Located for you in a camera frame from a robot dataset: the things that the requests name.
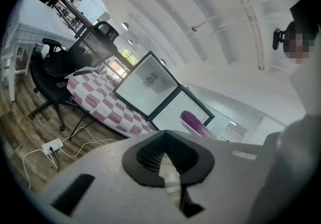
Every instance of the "checkered fabric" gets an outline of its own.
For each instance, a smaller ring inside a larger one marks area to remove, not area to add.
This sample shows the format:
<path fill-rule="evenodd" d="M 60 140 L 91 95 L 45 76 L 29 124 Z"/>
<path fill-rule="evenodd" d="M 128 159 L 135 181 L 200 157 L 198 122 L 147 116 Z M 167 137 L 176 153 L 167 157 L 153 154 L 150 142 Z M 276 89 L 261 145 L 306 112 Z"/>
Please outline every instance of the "checkered fabric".
<path fill-rule="evenodd" d="M 106 75 L 92 73 L 71 77 L 67 89 L 96 119 L 129 137 L 155 131 L 143 116 L 113 94 L 114 85 Z"/>
<path fill-rule="evenodd" d="M 79 69 L 77 71 L 85 71 L 85 70 L 95 71 L 95 70 L 97 70 L 97 68 L 94 68 L 94 67 L 83 67 L 82 69 Z M 69 78 L 71 78 L 73 76 L 74 76 L 74 72 L 69 74 L 67 77 L 65 77 L 65 79 L 69 79 Z"/>

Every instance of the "ceiling beam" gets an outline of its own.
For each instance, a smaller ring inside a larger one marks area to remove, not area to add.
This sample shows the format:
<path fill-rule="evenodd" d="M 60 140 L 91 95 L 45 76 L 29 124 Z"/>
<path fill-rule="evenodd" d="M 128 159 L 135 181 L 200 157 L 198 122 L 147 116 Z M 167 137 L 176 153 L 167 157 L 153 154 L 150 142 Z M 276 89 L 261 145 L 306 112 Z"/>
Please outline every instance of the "ceiling beam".
<path fill-rule="evenodd" d="M 195 3 L 195 5 L 200 9 L 201 13 L 205 16 L 205 19 L 210 19 L 211 17 L 215 16 L 216 14 L 212 12 L 206 4 L 202 0 L 191 0 Z M 228 44 L 226 43 L 226 39 L 223 38 L 221 34 L 215 34 L 218 30 L 213 20 L 209 21 L 209 25 L 211 26 L 214 35 L 216 35 L 217 41 L 219 42 L 222 52 L 225 56 L 226 62 L 231 63 L 233 60 L 231 59 L 231 52 Z"/>
<path fill-rule="evenodd" d="M 173 66 L 177 65 L 176 60 L 170 55 L 170 53 L 167 52 L 167 50 L 165 50 L 165 48 L 162 46 L 162 44 L 158 41 L 158 39 L 156 39 L 155 37 L 153 37 L 150 33 L 147 33 L 146 30 L 147 28 L 137 19 L 135 18 L 133 15 L 130 16 L 131 19 L 136 23 L 137 26 L 140 27 L 140 29 L 142 31 L 144 31 L 146 33 L 146 35 L 149 37 L 149 39 L 157 46 L 159 47 L 159 49 L 161 51 L 163 51 L 163 53 L 165 54 L 165 56 L 171 61 L 171 63 L 173 64 Z"/>
<path fill-rule="evenodd" d="M 134 6 L 139 12 L 141 12 L 145 18 L 147 18 L 158 30 L 159 32 L 166 38 L 166 40 L 173 46 L 179 57 L 182 61 L 187 64 L 189 62 L 187 56 L 179 49 L 177 44 L 172 40 L 171 36 L 167 33 L 167 31 L 162 27 L 162 25 L 148 12 L 146 11 L 138 2 L 132 0 L 131 5 Z"/>
<path fill-rule="evenodd" d="M 197 52 L 198 56 L 200 57 L 201 61 L 208 60 L 206 53 L 204 52 L 203 48 L 199 44 L 199 42 L 193 37 L 191 32 L 191 27 L 189 27 L 182 18 L 176 12 L 172 12 L 171 6 L 165 0 L 154 0 L 161 8 L 165 10 L 165 12 L 176 22 L 182 32 L 186 35 L 187 39 L 192 44 L 193 48 Z"/>

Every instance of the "chair armrest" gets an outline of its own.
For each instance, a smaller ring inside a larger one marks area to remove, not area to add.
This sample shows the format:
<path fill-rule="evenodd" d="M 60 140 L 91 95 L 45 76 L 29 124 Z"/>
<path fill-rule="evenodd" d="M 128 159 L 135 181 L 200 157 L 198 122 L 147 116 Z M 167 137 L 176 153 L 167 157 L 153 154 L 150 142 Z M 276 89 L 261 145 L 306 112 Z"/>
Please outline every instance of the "chair armrest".
<path fill-rule="evenodd" d="M 52 39 L 49 39 L 49 38 L 43 38 L 42 39 L 42 43 L 45 44 L 45 45 L 49 45 L 50 47 L 51 46 L 61 47 L 61 44 L 58 41 L 55 41 L 55 40 L 52 40 Z"/>

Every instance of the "purple object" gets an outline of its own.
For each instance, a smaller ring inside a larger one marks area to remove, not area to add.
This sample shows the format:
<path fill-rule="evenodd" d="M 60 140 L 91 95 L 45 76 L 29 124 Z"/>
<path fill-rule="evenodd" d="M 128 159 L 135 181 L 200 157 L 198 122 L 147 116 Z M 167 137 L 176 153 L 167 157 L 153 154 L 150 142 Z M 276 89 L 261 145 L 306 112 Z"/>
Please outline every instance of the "purple object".
<path fill-rule="evenodd" d="M 211 131 L 208 130 L 206 126 L 204 126 L 203 123 L 200 122 L 198 118 L 194 114 L 192 114 L 190 111 L 185 110 L 181 113 L 181 119 L 183 120 L 183 125 L 185 128 L 187 128 L 189 131 L 190 129 L 193 129 L 194 132 L 197 132 L 200 136 L 204 138 L 214 138 L 215 136 L 211 133 Z"/>

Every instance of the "gray plastic surface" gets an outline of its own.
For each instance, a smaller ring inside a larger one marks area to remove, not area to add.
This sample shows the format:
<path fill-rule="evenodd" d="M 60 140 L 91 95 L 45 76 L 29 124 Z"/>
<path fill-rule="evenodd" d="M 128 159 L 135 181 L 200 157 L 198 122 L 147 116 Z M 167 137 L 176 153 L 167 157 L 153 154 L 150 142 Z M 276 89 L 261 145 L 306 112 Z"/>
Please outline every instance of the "gray plastic surface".
<path fill-rule="evenodd" d="M 204 208 L 191 218 L 174 206 L 164 188 L 140 186 L 122 167 L 123 153 L 152 134 L 91 151 L 51 180 L 43 197 L 51 203 L 79 174 L 87 173 L 96 179 L 72 214 L 83 223 L 266 222 L 312 177 L 321 154 L 320 122 L 320 116 L 307 116 L 283 133 L 269 135 L 263 146 L 176 132 L 207 148 L 215 158 L 203 183 L 188 187 L 192 202 Z"/>

